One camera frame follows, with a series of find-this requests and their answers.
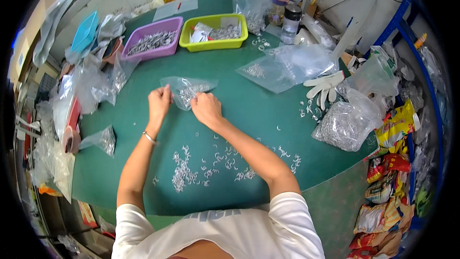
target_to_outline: purple plastic basket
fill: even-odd
[[[140,59],[141,61],[144,61],[173,55],[176,53],[177,44],[179,43],[183,20],[184,18],[182,16],[177,16],[139,27],[131,33],[131,36],[123,48],[121,57],[123,59]],[[128,56],[129,48],[139,42],[141,38],[144,38],[145,35],[155,34],[161,31],[176,31],[176,37],[170,45]]]

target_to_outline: white t-shirt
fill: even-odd
[[[270,211],[210,210],[192,213],[157,232],[135,205],[116,210],[112,259],[165,259],[198,240],[217,244],[235,259],[324,259],[305,199],[281,193]]]

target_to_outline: hand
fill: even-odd
[[[151,91],[148,98],[149,123],[147,124],[147,134],[154,136],[160,131],[161,124],[168,113],[169,105],[173,102],[169,84],[166,87]]]
[[[190,105],[198,121],[215,132],[225,122],[222,104],[212,93],[198,92],[196,98],[190,100]]]

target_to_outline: lime green plastic basket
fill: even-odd
[[[190,35],[193,34],[192,26],[195,26],[198,22],[204,23],[212,28],[220,27],[220,19],[222,17],[237,17],[241,22],[241,37],[237,39],[224,39],[224,40],[210,40],[206,42],[190,42]],[[213,49],[232,49],[240,48],[243,41],[247,39],[247,25],[246,19],[241,14],[216,14],[208,16],[200,16],[190,18],[184,23],[182,32],[180,34],[179,45],[187,48],[190,52],[213,50]]]

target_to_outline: blue plastic basket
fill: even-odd
[[[78,26],[71,51],[82,52],[93,40],[98,26],[98,12],[94,11]]]

